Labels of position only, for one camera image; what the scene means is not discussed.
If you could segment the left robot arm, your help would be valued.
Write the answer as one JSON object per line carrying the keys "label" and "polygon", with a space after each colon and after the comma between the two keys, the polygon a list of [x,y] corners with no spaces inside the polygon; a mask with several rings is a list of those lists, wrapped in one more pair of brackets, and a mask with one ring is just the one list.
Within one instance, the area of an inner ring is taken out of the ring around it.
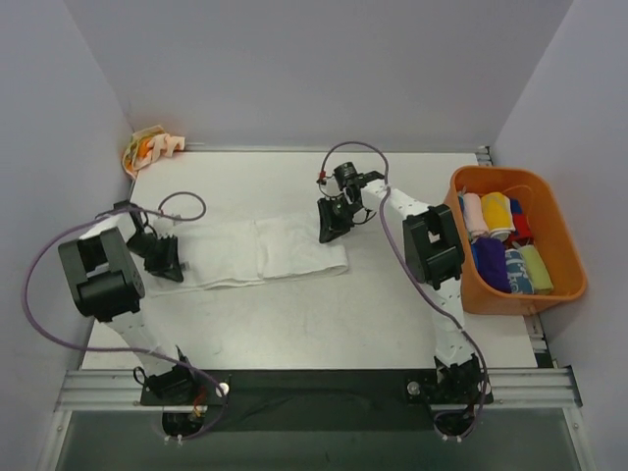
{"label": "left robot arm", "polygon": [[192,401],[198,380],[182,366],[187,358],[163,341],[140,308],[142,273],[183,282],[178,238],[158,235],[138,206],[123,200],[81,237],[60,244],[58,253],[78,312],[141,350],[135,380],[166,403]]}

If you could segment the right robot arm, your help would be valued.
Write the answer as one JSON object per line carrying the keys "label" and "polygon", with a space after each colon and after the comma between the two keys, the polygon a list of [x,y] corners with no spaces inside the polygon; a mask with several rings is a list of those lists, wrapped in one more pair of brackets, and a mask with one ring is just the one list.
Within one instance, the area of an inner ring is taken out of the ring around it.
{"label": "right robot arm", "polygon": [[358,226],[355,215],[378,215],[401,267],[432,309],[435,330],[435,370],[428,382],[410,387],[437,403],[462,403],[489,392],[485,362],[465,330],[461,277],[465,261],[450,208],[430,206],[392,188],[378,171],[358,172],[351,162],[324,172],[317,183],[336,181],[339,193],[324,193],[317,201],[319,241],[329,243]]}

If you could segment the white towel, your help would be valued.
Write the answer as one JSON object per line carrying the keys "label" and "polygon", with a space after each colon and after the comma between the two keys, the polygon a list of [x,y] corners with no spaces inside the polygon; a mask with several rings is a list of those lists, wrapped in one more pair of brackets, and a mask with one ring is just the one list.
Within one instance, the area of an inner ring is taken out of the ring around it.
{"label": "white towel", "polygon": [[172,224],[179,239],[183,281],[141,270],[151,297],[214,288],[244,288],[279,281],[336,276],[349,269],[344,246],[319,242],[314,213],[212,224]]}

